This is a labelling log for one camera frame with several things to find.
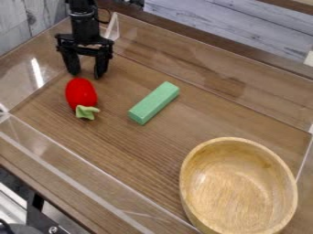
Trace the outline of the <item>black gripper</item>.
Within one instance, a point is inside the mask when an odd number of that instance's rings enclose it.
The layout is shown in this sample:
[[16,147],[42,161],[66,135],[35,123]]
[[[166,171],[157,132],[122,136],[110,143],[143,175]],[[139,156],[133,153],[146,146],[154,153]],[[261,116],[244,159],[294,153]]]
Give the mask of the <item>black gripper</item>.
[[67,71],[72,75],[80,73],[79,55],[95,57],[94,78],[99,80],[107,72],[112,59],[114,41],[100,36],[98,14],[71,13],[70,34],[56,34],[56,50],[62,53]]

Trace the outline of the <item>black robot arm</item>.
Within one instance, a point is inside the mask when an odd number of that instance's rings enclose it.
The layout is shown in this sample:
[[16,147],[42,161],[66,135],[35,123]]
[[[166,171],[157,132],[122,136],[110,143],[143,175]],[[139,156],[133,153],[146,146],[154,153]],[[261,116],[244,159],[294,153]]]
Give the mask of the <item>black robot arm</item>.
[[112,59],[114,41],[100,36],[98,5],[95,0],[64,0],[70,6],[71,34],[56,34],[60,52],[70,74],[80,73],[79,55],[94,57],[94,78],[99,80]]

